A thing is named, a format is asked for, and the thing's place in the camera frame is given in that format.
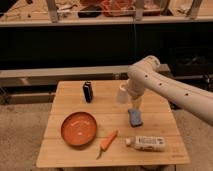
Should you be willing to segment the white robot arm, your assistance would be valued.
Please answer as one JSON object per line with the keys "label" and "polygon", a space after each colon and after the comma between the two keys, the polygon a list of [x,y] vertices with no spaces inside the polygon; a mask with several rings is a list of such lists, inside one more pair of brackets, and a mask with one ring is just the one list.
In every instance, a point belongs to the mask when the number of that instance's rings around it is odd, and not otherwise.
{"label": "white robot arm", "polygon": [[126,84],[129,95],[138,99],[148,88],[213,127],[213,93],[163,76],[159,67],[159,59],[152,55],[131,65]]}

